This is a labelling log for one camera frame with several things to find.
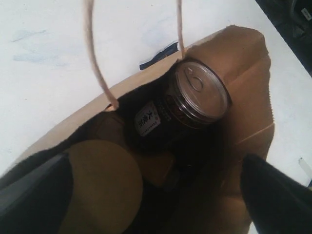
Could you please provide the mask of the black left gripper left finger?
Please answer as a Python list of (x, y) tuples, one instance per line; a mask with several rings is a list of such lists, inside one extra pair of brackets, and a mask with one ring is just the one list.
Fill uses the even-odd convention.
[(73, 194), (73, 173), (67, 153), (0, 187), (2, 234), (56, 234)]

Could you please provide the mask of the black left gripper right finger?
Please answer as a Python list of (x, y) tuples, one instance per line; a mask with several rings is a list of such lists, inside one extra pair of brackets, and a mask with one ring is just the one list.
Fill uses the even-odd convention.
[(264, 159), (247, 154), (242, 161), (240, 189), (260, 234), (310, 234), (312, 192)]

